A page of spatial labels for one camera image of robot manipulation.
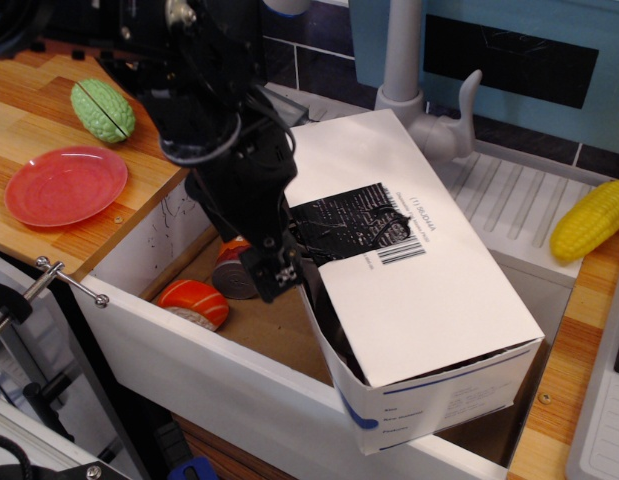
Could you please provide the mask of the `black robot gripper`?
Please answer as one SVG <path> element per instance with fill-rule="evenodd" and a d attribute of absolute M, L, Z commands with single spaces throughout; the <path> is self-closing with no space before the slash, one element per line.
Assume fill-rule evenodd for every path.
<path fill-rule="evenodd" d="M 290 128 L 261 86 L 247 91 L 232 135 L 205 146 L 161 139 L 165 156 L 193 174 L 194 197 L 225 241 L 252 247 L 239 259 L 260 299 L 272 303 L 304 279 L 302 255 L 288 231 L 284 190 L 297 175 Z"/>

